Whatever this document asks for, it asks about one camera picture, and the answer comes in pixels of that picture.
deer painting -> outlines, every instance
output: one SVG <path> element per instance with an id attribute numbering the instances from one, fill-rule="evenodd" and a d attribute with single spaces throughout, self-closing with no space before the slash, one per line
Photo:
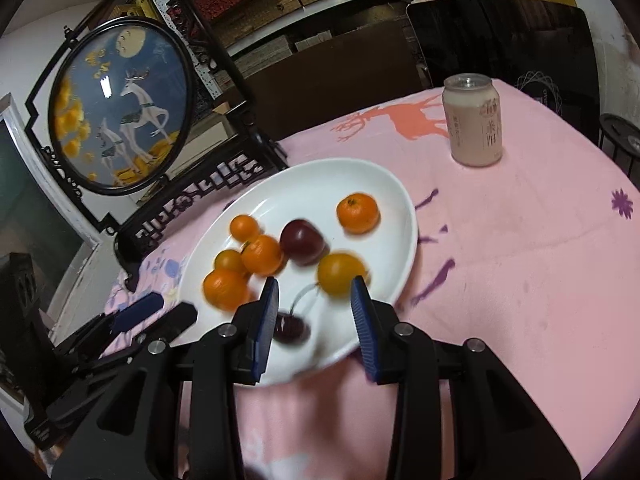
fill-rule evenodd
<path id="1" fill-rule="evenodd" d="M 102 157 L 102 163 L 104 164 L 104 167 L 107 168 L 107 170 L 109 170 L 109 172 L 113 175 L 118 184 L 124 186 L 124 182 L 118 178 L 116 172 L 113 169 L 113 159 L 117 156 L 122 156 L 122 158 L 127 161 L 127 164 L 132 170 L 140 173 L 140 170 L 131 160 L 129 153 L 127 153 L 127 149 L 124 147 L 124 141 L 117 133 L 112 132 L 108 128 L 107 119 L 102 119 L 102 123 L 100 124 L 100 126 L 98 126 L 96 136 L 102 143 L 102 154 L 100 155 Z M 109 139 L 113 143 L 108 148 L 106 139 Z"/>
<path id="2" fill-rule="evenodd" d="M 141 75 L 139 75 L 137 72 L 129 72 L 127 70 L 124 78 L 124 88 L 120 93 L 121 97 L 127 94 L 133 94 L 138 98 L 140 110 L 132 114 L 127 114 L 122 118 L 122 120 L 120 121 L 120 131 L 129 141 L 131 149 L 147 163 L 154 160 L 154 158 L 145 150 L 140 148 L 140 146 L 137 144 L 136 128 L 151 123 L 156 127 L 156 130 L 151 133 L 151 136 L 162 134 L 169 144 L 173 143 L 169 135 L 167 135 L 167 132 L 164 130 L 164 127 L 169 120 L 169 112 L 164 108 L 156 106 L 151 99 L 151 96 L 136 83 L 136 81 L 146 79 L 148 75 L 148 68 L 146 69 L 145 73 Z"/>
<path id="3" fill-rule="evenodd" d="M 425 108 L 441 107 L 440 101 L 434 102 L 439 97 L 440 95 L 438 94 L 417 103 L 396 103 L 385 107 L 382 107 L 382 105 L 374 106 L 369 110 L 347 116 L 343 122 L 334 126 L 332 130 L 334 132 L 353 130 L 348 135 L 338 138 L 338 142 L 344 142 L 356 135 L 374 117 L 386 115 L 393 122 L 396 131 L 405 139 L 415 140 L 419 137 L 433 134 L 449 137 L 446 129 L 446 120 L 430 119 L 423 112 Z"/>

moon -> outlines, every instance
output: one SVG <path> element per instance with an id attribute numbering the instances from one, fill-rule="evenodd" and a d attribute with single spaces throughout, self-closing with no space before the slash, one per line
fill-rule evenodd
<path id="1" fill-rule="evenodd" d="M 134 57 L 145 44 L 146 30 L 142 27 L 123 28 L 116 38 L 116 51 L 122 57 Z"/>

deer antlers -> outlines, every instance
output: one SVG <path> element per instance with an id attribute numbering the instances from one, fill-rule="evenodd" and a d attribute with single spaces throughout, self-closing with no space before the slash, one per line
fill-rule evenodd
<path id="1" fill-rule="evenodd" d="M 149 69 L 147 68 L 145 70 L 145 73 L 143 73 L 142 75 L 138 75 L 138 71 L 137 70 L 125 70 L 124 73 L 124 79 L 125 81 L 136 81 L 139 79 L 144 79 L 146 76 L 149 75 Z"/>

cherry stem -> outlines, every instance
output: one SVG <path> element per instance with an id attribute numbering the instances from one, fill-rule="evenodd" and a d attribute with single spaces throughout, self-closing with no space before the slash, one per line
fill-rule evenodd
<path id="1" fill-rule="evenodd" d="M 311 283 L 310 285 L 307 285 L 305 288 L 303 288 L 298 295 L 293 299 L 293 303 L 291 303 L 291 308 L 289 309 L 289 315 L 293 316 L 293 309 L 296 307 L 296 305 L 298 304 L 298 302 L 300 302 L 300 300 L 303 298 L 303 296 L 308 293 L 309 291 L 314 290 L 316 287 L 318 286 L 318 283 Z"/>

black oval frame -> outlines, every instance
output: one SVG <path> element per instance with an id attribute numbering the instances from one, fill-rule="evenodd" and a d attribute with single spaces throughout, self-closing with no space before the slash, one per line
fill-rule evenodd
<path id="1" fill-rule="evenodd" d="M 155 170 L 150 172 L 146 177 L 142 178 L 138 182 L 130 184 L 129 186 L 111 187 L 92 182 L 83 174 L 79 173 L 79 171 L 77 171 L 76 168 L 67 160 L 66 155 L 62 152 L 62 143 L 58 140 L 55 134 L 54 100 L 55 96 L 57 95 L 56 90 L 60 87 L 62 78 L 64 77 L 66 70 L 69 68 L 71 63 L 76 60 L 78 52 L 82 50 L 82 48 L 86 46 L 87 43 L 94 40 L 97 36 L 104 33 L 106 30 L 114 27 L 120 27 L 122 25 L 139 25 L 140 27 L 152 28 L 159 34 L 163 35 L 176 48 L 178 52 L 178 58 L 180 59 L 182 68 L 184 69 L 187 95 L 184 117 L 182 119 L 182 124 L 180 125 L 180 132 L 175 139 L 174 146 L 169 151 L 169 153 L 166 154 L 164 160 L 155 168 Z M 187 140 L 187 136 L 189 135 L 188 130 L 191 126 L 191 119 L 193 115 L 193 99 L 195 93 L 193 73 L 194 68 L 187 49 L 184 46 L 184 43 L 180 40 L 180 38 L 178 38 L 178 36 L 175 35 L 175 33 L 170 28 L 157 22 L 156 20 L 153 20 L 151 18 L 143 18 L 141 16 L 125 16 L 108 21 L 94 28 L 94 30 L 92 30 L 84 38 L 82 38 L 82 40 L 80 40 L 78 44 L 76 44 L 76 46 L 71 49 L 71 52 L 67 54 L 65 60 L 60 66 L 60 69 L 58 70 L 58 73 L 56 74 L 56 78 L 53 81 L 53 85 L 51 86 L 51 93 L 49 95 L 49 109 L 47 110 L 49 139 L 51 141 L 53 151 L 56 154 L 56 158 L 60 163 L 60 167 L 65 172 L 65 175 L 70 176 L 71 179 L 75 180 L 79 186 L 82 186 L 89 191 L 108 196 L 122 196 L 131 194 L 154 183 L 158 178 L 164 175 L 165 170 L 167 170 L 169 166 L 171 166 L 171 164 L 174 162 L 178 154 L 182 151 L 184 143 Z"/>

